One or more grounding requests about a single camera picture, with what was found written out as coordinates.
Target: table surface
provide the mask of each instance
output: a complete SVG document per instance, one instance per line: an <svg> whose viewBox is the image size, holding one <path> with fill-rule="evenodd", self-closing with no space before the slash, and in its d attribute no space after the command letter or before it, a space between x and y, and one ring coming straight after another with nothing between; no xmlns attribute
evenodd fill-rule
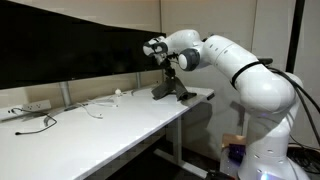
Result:
<svg viewBox="0 0 320 180"><path fill-rule="evenodd" d="M44 117L0 123L0 179L84 179L128 149L205 100L213 90L188 87L198 95L177 101L175 95L153 100L151 89L99 99L113 99L118 107L89 104L54 118L50 129L16 136L15 132L44 128Z"/></svg>

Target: cable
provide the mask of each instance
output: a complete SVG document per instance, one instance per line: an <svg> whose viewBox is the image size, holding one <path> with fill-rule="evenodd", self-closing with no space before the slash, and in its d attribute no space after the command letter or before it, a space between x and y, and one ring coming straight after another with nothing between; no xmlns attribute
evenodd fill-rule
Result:
<svg viewBox="0 0 320 180"><path fill-rule="evenodd" d="M106 107L118 107L118 105L110 104L110 103L97 103L97 102L91 102L90 104L94 104L97 106L106 106Z"/></svg>
<svg viewBox="0 0 320 180"><path fill-rule="evenodd" d="M88 105L88 104L81 104L81 103L77 103L77 104L80 105L80 107L82 107L83 109L85 109L85 110L87 111L87 113L88 113L89 116L91 116L91 117L93 117L93 118L97 118L97 119L103 119L102 114L100 114L100 116L92 115L92 114L88 111L88 109L85 107L85 106Z"/></svg>
<svg viewBox="0 0 320 180"><path fill-rule="evenodd" d="M312 116L311 116L311 114L310 114L310 112L309 112L309 109L308 109L308 107L307 107L307 105L306 105L306 103L305 103L305 101L304 101L304 98L302 97L300 91L302 91L302 92L306 95L306 97L312 102L312 104L316 107L316 109L317 109L318 112L320 113L320 108L319 108L319 106L316 104L316 102L311 98L311 96L310 96L299 84L297 84L295 81L293 81L293 80L292 80L288 75L286 75L284 72L282 72L282 71L280 71L280 70L278 70L278 69L272 68L272 67L268 67L268 69L272 70L272 72L274 72L274 73L277 73L277 74L281 75L282 77L284 77L285 79L287 79L287 80L292 84L292 86L294 87L295 91L297 92L297 94L298 94L298 96L299 96L299 98L300 98L300 100L301 100L301 103L302 103L302 105L303 105L303 107L304 107L304 109L305 109L305 111L306 111L306 113L307 113L307 116L308 116L308 120L309 120L309 122L310 122L310 125L311 125L311 127L312 127L312 129L313 129L313 131L314 131L314 134L315 134L315 136L316 136L316 139L317 139L317 141L318 141L318 144L320 145L320 136L319 136L319 134L318 134L318 131L317 131L317 128L316 128L316 126L315 126L315 124L314 124L314 122L313 122Z"/></svg>
<svg viewBox="0 0 320 180"><path fill-rule="evenodd" d="M90 104L98 105L98 106L112 106L111 103L114 103L114 100L111 99L112 96L110 96L108 99L101 99L101 100L91 100L88 99L88 102Z"/></svg>
<svg viewBox="0 0 320 180"><path fill-rule="evenodd" d="M319 138L318 131L314 125L312 116L311 116L310 111L304 101L304 97L302 96L301 92L312 102L312 104L316 107L316 109L320 113L319 106L311 98L311 96L299 84L297 84L294 80L292 80L287 74L285 74L284 72L282 72L278 69L275 69L275 68L271 68L271 67L267 67L267 68L270 69L271 72L277 73L280 76L284 77L285 79L287 79L291 83L291 85L293 86L293 88L295 89L296 93L298 94L298 96L300 98L300 101L301 101L301 103L304 107L304 110L306 111L306 114L308 116L308 120L310 121L311 127L314 131L316 138L317 138L318 144L320 145L320 138ZM290 137L295 142L295 143L291 143L291 144L297 144L301 148L299 148L299 149L290 148L288 150L288 157L291 160L293 160L294 162L296 162L299 166L301 166L306 172L319 175L320 174L320 156L319 156L319 152L318 152L319 149L303 145L303 144L299 143L297 140L295 140L291 135L290 135Z"/></svg>
<svg viewBox="0 0 320 180"><path fill-rule="evenodd" d="M49 117L50 119L52 119L52 120L54 121L53 124L51 124L50 126L44 128L44 129L42 129L42 130L39 130L39 131L33 131L33 132L16 132L15 135L17 135L17 136L18 136L18 135L27 135L27 134L40 133L40 132L42 132L42 131L45 131L45 130L51 128L52 126L54 126L55 124L58 123L57 120L55 120L54 118L52 118L51 116L49 116L48 114L43 113L43 112L33 112L33 111L28 111L28 110L24 110L24 109L20 109L20 108L12 108L13 113L15 113L14 110L20 110L20 111L29 112L29 113L42 114L42 115L45 115L45 116Z"/></svg>

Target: robotic manipulator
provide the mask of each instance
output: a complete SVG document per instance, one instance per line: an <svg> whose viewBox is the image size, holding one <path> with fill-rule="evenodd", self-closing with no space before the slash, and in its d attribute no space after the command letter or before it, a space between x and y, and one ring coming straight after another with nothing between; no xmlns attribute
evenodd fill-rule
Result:
<svg viewBox="0 0 320 180"><path fill-rule="evenodd" d="M299 99L288 80L271 72L255 55L231 40L218 35L201 40L195 30L181 30L167 38L151 39L144 44L143 51L147 56L155 57L159 65L165 65L169 76L153 90L155 99L172 90L181 91L180 87L184 89L169 67L169 60L177 60L184 71L213 65L239 92L240 103L251 114L246 155L238 171L240 179L260 180L266 176L273 180L309 179L304 170L286 156L299 107ZM286 75L302 86L298 77ZM186 90L177 93L178 100L192 96L194 94Z"/></svg>

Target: power strip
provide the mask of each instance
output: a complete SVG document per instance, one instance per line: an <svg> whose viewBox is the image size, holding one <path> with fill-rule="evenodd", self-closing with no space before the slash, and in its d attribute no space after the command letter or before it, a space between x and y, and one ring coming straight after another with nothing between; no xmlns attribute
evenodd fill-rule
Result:
<svg viewBox="0 0 320 180"><path fill-rule="evenodd" d="M51 104L50 104L49 100L1 108L0 109L0 121L6 120L6 119L11 119L11 118L16 118L19 116L24 116L24 115L30 114L31 112L38 112L38 111L43 111L43 110L47 110L47 109L51 109Z"/></svg>

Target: white wall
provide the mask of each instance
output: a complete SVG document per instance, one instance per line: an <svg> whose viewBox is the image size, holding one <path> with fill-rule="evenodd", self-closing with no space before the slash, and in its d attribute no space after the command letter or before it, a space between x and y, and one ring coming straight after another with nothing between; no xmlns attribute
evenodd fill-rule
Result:
<svg viewBox="0 0 320 180"><path fill-rule="evenodd" d="M272 56L274 58L273 67L281 70L285 70L287 63L295 2L295 0L258 0L257 3L253 52L257 55ZM301 78L305 90L318 104L320 104L320 84L317 74L320 68L319 7L320 1L318 0L305 1L294 69L294 74ZM308 104L317 129L320 131L319 114L310 103ZM302 105L291 134L303 144L318 147Z"/></svg>
<svg viewBox="0 0 320 180"><path fill-rule="evenodd" d="M93 22L118 27L160 31L159 0L13 0ZM161 81L161 71L142 73L142 85ZM135 88L135 74L123 74L69 82L72 101L79 102L114 93L116 88ZM63 106L57 83L0 91L0 107L50 99L53 107Z"/></svg>
<svg viewBox="0 0 320 180"><path fill-rule="evenodd" d="M225 36L251 50L256 0L163 0L163 32L195 29L202 38L212 33ZM223 133L242 133L244 111L238 93L213 66L177 76L186 86L212 88L216 97L195 107L182 121L183 146L219 159Z"/></svg>
<svg viewBox="0 0 320 180"><path fill-rule="evenodd" d="M319 69L320 69L320 1L306 0L304 15L302 20L301 34L299 40L299 47L296 57L296 65L294 73L298 75L304 84L304 89L313 97L313 99L320 105L320 83L319 83ZM320 133L320 118L319 113L306 100L310 107L315 125ZM306 113L301 106L296 118L293 128L293 136L299 142L319 147Z"/></svg>

